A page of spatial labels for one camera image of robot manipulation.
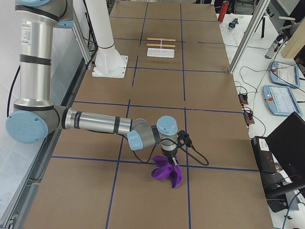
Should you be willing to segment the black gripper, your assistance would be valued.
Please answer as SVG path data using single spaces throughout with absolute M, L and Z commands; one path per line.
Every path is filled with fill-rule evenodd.
M 172 148 L 169 150 L 168 148 L 164 148 L 163 146 L 161 147 L 162 154 L 166 157 L 169 157 L 169 162 L 171 165 L 178 165 L 178 160 L 176 158 L 176 154 L 178 152 L 178 148 Z

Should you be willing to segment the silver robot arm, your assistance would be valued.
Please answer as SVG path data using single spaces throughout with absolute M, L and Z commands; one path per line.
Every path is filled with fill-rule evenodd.
M 21 20 L 20 96 L 6 120 L 7 133 L 16 141 L 32 144 L 56 129 L 84 129 L 125 135 L 131 150 L 159 145 L 172 165 L 177 165 L 177 122 L 161 117 L 155 125 L 144 119 L 129 119 L 55 105 L 50 100 L 53 29 L 74 24 L 71 0 L 18 0 L 15 10 Z

